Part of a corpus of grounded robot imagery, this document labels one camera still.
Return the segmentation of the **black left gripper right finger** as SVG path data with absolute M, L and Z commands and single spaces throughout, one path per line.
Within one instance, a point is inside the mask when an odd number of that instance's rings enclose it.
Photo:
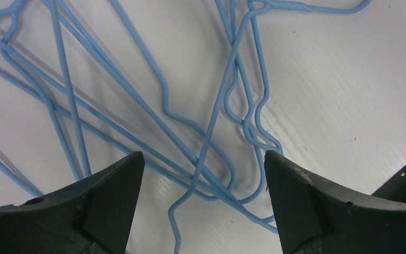
M 267 151 L 283 253 L 406 253 L 406 203 L 367 195 Z

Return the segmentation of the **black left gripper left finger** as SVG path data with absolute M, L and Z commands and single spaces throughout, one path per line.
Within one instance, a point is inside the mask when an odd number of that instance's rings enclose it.
M 132 152 L 57 191 L 0 206 L 0 253 L 125 253 L 144 168 Z

